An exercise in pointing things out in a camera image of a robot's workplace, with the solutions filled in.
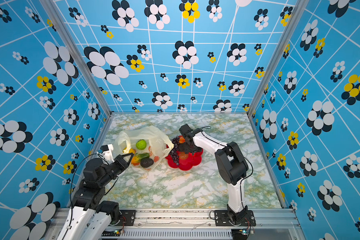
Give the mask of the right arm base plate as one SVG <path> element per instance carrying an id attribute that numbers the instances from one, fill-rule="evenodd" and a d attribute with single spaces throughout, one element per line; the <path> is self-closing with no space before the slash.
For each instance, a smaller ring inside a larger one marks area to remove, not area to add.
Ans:
<path id="1" fill-rule="evenodd" d="M 257 225 L 254 212 L 251 210 L 243 210 L 239 213 L 234 213 L 228 210 L 214 211 L 215 224 L 217 227 L 255 227 Z"/>

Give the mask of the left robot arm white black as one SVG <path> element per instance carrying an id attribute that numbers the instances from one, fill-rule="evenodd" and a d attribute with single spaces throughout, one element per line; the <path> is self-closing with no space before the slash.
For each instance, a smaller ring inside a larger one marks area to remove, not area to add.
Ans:
<path id="1" fill-rule="evenodd" d="M 126 226 L 132 226 L 135 211 L 121 212 L 119 204 L 103 201 L 106 185 L 117 181 L 132 159 L 133 153 L 118 155 L 107 163 L 97 157 L 89 160 L 83 170 L 83 179 L 70 198 L 71 208 L 59 233 L 58 240 L 99 240 L 110 225 L 120 226 L 120 236 Z"/>

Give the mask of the dark purple grapes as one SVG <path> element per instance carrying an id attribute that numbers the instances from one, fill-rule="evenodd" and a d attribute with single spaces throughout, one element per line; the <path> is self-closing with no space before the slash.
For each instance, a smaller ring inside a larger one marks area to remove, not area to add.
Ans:
<path id="1" fill-rule="evenodd" d="M 174 147 L 172 148 L 172 150 L 170 151 L 170 157 L 172 158 L 172 161 L 174 162 L 174 164 L 176 166 L 179 166 L 179 155 L 178 155 L 178 148 L 180 146 L 180 137 L 177 136 L 175 138 L 173 138 L 171 140 L 172 144 L 174 145 Z"/>

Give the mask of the green bumpy fruit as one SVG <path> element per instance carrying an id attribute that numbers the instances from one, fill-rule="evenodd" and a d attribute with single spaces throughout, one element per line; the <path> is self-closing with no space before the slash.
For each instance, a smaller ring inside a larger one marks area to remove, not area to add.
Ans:
<path id="1" fill-rule="evenodd" d="M 145 150 L 146 147 L 147 147 L 147 142 L 146 142 L 146 140 L 141 139 L 141 140 L 138 140 L 138 141 L 136 142 L 136 148 L 137 148 L 138 150 Z"/>

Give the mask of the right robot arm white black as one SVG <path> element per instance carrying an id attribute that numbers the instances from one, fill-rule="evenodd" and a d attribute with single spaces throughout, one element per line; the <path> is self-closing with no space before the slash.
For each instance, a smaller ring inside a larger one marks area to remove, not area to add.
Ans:
<path id="1" fill-rule="evenodd" d="M 185 139 L 185 152 L 193 153 L 201 148 L 215 156 L 221 178 L 227 183 L 228 218 L 234 226 L 246 222 L 252 225 L 252 216 L 244 202 L 244 183 L 249 170 L 248 159 L 235 142 L 225 143 L 206 134 L 202 129 L 191 129 L 188 125 L 180 128 Z"/>

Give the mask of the yellowish plastic bag orange print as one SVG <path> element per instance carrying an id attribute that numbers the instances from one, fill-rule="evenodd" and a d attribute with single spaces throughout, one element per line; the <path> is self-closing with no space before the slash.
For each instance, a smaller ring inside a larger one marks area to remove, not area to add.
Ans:
<path id="1" fill-rule="evenodd" d="M 153 170 L 174 148 L 170 138 L 159 128 L 143 127 L 122 131 L 113 143 L 113 154 L 133 154 L 130 164 L 135 169 Z"/>

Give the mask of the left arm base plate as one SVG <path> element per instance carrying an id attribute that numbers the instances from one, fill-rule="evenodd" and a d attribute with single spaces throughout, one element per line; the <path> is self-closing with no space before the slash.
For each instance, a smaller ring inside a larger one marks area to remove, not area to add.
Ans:
<path id="1" fill-rule="evenodd" d="M 112 216 L 110 226 L 133 226 L 136 218 L 136 212 L 136 210 L 120 210 L 117 214 Z"/>

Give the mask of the red flower-shaped plate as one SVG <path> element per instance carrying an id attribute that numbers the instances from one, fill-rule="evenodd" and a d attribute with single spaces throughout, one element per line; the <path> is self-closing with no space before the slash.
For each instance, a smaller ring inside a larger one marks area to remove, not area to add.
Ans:
<path id="1" fill-rule="evenodd" d="M 185 139 L 182 136 L 180 137 L 180 143 L 182 141 L 185 141 Z M 189 157 L 186 160 L 179 159 L 179 166 L 176 166 L 174 162 L 172 161 L 172 158 L 170 157 L 170 153 L 166 156 L 167 163 L 169 167 L 173 169 L 180 169 L 182 171 L 189 171 L 192 167 L 199 165 L 202 162 L 202 154 L 204 150 L 200 147 L 198 147 L 197 153 L 189 153 Z"/>

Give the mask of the green cucumber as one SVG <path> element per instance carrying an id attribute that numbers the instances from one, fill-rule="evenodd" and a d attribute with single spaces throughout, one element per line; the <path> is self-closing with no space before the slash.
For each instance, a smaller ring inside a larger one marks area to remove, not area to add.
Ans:
<path id="1" fill-rule="evenodd" d="M 142 159 L 149 158 L 149 157 L 150 157 L 149 153 L 136 154 L 133 156 L 131 164 L 133 164 L 134 166 L 138 166 L 141 163 Z"/>

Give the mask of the dark avocado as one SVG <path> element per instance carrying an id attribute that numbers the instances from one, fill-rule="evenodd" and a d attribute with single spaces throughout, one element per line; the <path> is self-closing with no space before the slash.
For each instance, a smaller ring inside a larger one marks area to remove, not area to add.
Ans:
<path id="1" fill-rule="evenodd" d="M 150 168 L 154 164 L 154 160 L 151 158 L 144 158 L 141 160 L 140 165 L 142 168 Z"/>

